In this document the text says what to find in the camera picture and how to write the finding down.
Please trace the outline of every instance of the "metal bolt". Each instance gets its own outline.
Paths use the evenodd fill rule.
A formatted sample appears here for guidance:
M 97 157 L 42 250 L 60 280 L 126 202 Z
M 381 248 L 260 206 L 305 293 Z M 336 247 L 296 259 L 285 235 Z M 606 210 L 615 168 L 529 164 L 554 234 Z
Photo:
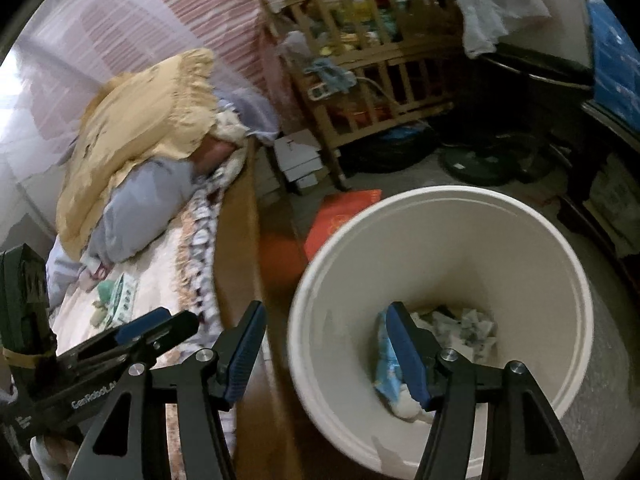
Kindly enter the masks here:
M 527 371 L 527 367 L 520 361 L 511 361 L 509 363 L 509 368 L 513 373 L 518 375 L 522 375 L 524 372 Z
M 210 350 L 209 348 L 199 350 L 196 354 L 196 359 L 202 363 L 211 361 L 213 359 L 213 350 Z
M 145 365 L 143 365 L 142 363 L 133 363 L 129 367 L 129 375 L 133 375 L 134 377 L 137 377 L 138 375 L 142 375 L 144 371 L 145 371 Z
M 458 352 L 456 352 L 453 348 L 445 348 L 442 352 L 440 352 L 440 357 L 442 357 L 445 361 L 453 362 L 458 358 Z

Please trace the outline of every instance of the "floor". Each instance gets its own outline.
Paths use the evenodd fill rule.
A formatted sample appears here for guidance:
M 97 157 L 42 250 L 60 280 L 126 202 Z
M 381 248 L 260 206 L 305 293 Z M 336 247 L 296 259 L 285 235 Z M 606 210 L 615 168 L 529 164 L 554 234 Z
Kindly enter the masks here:
M 354 190 L 381 189 L 383 198 L 418 187 L 461 184 L 439 167 L 437 158 L 438 153 L 433 153 L 397 173 L 356 174 L 350 184 Z M 574 248 L 590 280 L 595 322 L 591 361 L 580 393 L 562 420 L 585 478 L 636 478 L 633 472 L 619 474 L 640 442 L 638 301 L 595 245 L 556 219 L 557 196 L 565 189 L 566 175 L 560 169 L 533 184 L 511 182 L 497 188 L 553 222 Z M 299 240 L 304 241 L 322 199 L 334 192 L 331 181 L 324 179 L 306 196 L 289 195 Z

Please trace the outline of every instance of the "white trash bin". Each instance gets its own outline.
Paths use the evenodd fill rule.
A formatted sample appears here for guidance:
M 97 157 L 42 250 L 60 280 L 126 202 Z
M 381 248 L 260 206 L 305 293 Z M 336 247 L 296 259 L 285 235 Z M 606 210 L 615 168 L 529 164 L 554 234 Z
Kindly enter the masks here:
M 378 313 L 447 304 L 490 312 L 489 364 L 523 361 L 558 417 L 587 368 L 589 286 L 572 248 L 543 216 L 466 186 L 402 193 L 363 211 L 316 254 L 293 301 L 289 361 L 310 418 L 341 452 L 413 479 L 430 426 L 395 418 L 374 390 Z M 486 406 L 478 407 L 467 477 L 480 474 Z

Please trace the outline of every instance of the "red paper bag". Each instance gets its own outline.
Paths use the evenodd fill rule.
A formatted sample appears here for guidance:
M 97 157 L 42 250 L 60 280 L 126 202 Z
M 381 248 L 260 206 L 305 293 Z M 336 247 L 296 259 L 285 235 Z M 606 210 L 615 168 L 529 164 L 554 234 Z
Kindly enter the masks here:
M 379 202 L 381 195 L 381 190 L 370 189 L 325 196 L 306 237 L 306 257 L 311 260 L 332 234 L 360 211 Z

